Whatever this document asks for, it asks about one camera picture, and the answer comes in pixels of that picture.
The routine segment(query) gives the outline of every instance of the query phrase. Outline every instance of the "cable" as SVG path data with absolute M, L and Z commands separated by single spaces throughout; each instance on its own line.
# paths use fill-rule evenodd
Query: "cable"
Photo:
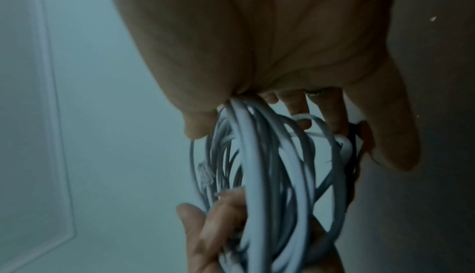
M 322 132 L 304 132 L 295 122 L 302 119 L 312 120 Z M 326 138 L 332 152 L 332 169 L 318 187 L 312 137 Z M 219 257 L 223 270 L 298 273 L 334 249 L 345 218 L 345 165 L 352 153 L 350 141 L 335 136 L 316 116 L 299 114 L 292 120 L 255 99 L 230 98 L 214 131 L 206 138 L 205 159 L 197 170 L 194 141 L 190 145 L 191 176 L 205 212 L 218 200 L 216 193 L 246 187 L 248 219 L 241 237 L 230 240 Z M 314 205 L 330 186 L 332 225 L 323 238 L 310 244 Z

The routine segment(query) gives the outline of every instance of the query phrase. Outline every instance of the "cable bundle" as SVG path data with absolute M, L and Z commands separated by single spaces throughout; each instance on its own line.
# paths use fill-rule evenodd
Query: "cable bundle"
M 322 133 L 304 132 L 295 122 L 302 119 L 311 119 Z M 303 157 L 293 137 L 298 139 Z M 318 187 L 311 137 L 326 138 L 332 152 L 332 169 Z M 344 222 L 344 166 L 352 150 L 347 138 L 335 137 L 318 117 L 300 114 L 290 119 L 252 98 L 232 97 L 206 139 L 205 160 L 197 170 L 193 141 L 190 147 L 191 175 L 204 211 L 218 200 L 216 193 L 244 184 L 246 187 L 248 219 L 242 235 L 230 240 L 220 255 L 223 270 L 297 273 L 332 250 Z M 279 151 L 285 155 L 289 168 Z M 314 205 L 331 185 L 332 225 L 319 242 L 310 245 Z

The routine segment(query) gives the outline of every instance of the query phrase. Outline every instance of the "finger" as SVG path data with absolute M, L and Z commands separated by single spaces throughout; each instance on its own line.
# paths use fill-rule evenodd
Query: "finger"
M 207 254 L 218 253 L 235 229 L 247 219 L 245 204 L 241 203 L 243 195 L 244 190 L 237 195 L 227 195 L 209 211 L 200 235 Z
M 334 134 L 348 135 L 348 113 L 341 88 L 327 88 L 316 93 L 307 93 L 307 96 L 318 106 L 326 124 Z
M 218 121 L 216 110 L 203 113 L 182 112 L 185 120 L 185 135 L 190 139 L 199 139 L 207 136 Z
M 279 98 L 273 92 L 261 94 L 261 97 L 269 104 L 276 104 L 279 101 Z
M 343 89 L 366 116 L 385 163 L 411 170 L 419 161 L 421 145 L 404 82 L 392 59 Z
M 187 239 L 187 257 L 189 273 L 217 273 L 220 266 L 216 255 L 203 254 L 199 235 L 203 229 L 206 216 L 202 210 L 191 204 L 181 204 L 177 214 L 182 221 Z
M 308 109 L 307 98 L 302 90 L 278 91 L 276 92 L 276 96 L 285 104 L 291 116 L 297 114 L 308 114 L 310 112 Z M 312 127 L 312 121 L 310 120 L 300 120 L 297 124 L 303 130 Z
M 326 235 L 322 225 L 313 218 L 311 222 L 312 228 L 312 243 L 318 242 L 322 236 Z M 316 264 L 308 265 L 304 268 L 302 273 L 344 273 L 343 265 L 340 256 L 336 249 L 330 251 L 321 261 Z

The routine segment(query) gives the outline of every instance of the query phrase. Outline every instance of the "ethernet cable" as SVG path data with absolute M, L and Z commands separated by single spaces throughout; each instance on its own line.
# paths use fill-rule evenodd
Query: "ethernet cable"
M 249 97 L 232 97 L 206 138 L 205 159 L 197 169 L 190 145 L 191 176 L 198 203 L 208 212 L 216 193 L 245 186 L 248 219 L 240 237 L 230 240 L 219 257 L 225 273 L 298 273 L 334 249 L 346 212 L 345 165 L 353 146 L 335 136 L 311 114 L 291 118 Z M 321 133 L 304 132 L 296 121 L 310 119 Z M 316 186 L 316 148 L 312 137 L 331 147 L 332 168 Z M 297 138 L 301 156 L 294 144 Z M 310 244 L 315 203 L 333 187 L 333 221 L 317 243 Z

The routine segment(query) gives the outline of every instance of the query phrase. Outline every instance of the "hand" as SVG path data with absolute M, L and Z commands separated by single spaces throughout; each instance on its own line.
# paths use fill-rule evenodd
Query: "hand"
M 243 188 L 221 194 L 208 217 L 191 204 L 178 206 L 187 237 L 189 273 L 219 273 L 218 253 L 234 230 L 245 223 L 246 201 Z M 312 221 L 313 241 L 325 234 L 317 220 Z M 338 253 L 331 251 L 320 263 L 306 267 L 304 273 L 343 273 Z
M 318 93 L 310 100 L 345 134 L 344 91 L 387 165 L 418 162 L 405 86 L 385 44 L 392 0 L 115 1 L 188 137 L 207 135 L 216 108 L 240 93 L 280 99 L 292 115 L 309 111 L 305 92 Z

